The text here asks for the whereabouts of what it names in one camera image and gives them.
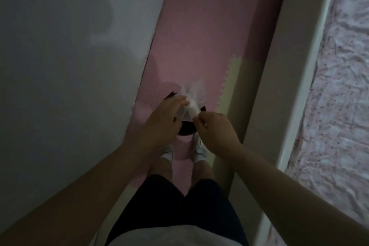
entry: wrinkled sheet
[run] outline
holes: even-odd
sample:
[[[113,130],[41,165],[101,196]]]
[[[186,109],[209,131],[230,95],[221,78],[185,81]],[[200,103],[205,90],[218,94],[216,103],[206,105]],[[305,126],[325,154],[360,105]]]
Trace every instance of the wrinkled sheet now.
[[[331,1],[286,174],[369,227],[369,0]]]

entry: interlocking foam tile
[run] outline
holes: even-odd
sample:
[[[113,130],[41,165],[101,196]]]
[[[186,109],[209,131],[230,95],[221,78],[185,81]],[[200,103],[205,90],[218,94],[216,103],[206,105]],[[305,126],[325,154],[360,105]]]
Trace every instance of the interlocking foam tile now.
[[[164,0],[127,134],[142,126],[150,113],[183,83],[202,79],[206,108],[217,107],[229,60],[243,56],[258,0]],[[192,137],[174,142],[173,183],[190,187]],[[142,183],[150,160],[131,182]]]

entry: shorts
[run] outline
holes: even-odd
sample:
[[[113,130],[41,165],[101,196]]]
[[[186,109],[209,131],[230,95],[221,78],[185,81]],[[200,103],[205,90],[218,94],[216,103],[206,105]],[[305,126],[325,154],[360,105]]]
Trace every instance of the shorts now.
[[[134,229],[194,225],[248,246],[245,232],[222,188],[202,179],[184,196],[161,175],[146,178],[123,210],[105,246]]]

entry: white bed frame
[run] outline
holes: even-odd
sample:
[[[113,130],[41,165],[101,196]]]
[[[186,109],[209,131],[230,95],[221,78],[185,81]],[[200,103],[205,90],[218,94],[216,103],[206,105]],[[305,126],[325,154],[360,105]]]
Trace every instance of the white bed frame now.
[[[283,1],[252,109],[244,145],[282,171],[298,133],[329,4],[330,0]],[[270,221],[237,174],[229,199],[250,245],[264,246]]]

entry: person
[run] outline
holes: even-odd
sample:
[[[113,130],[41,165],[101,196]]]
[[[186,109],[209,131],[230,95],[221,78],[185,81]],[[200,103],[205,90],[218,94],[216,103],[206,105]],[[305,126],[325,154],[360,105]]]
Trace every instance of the person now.
[[[236,171],[287,245],[369,245],[362,225],[242,146],[223,114],[202,112],[193,120],[192,187],[183,196],[171,183],[168,144],[182,125],[175,114],[187,104],[184,96],[165,99],[133,137],[5,230],[0,245],[88,245],[149,155],[158,158],[106,245],[248,245],[204,160],[205,146]]]

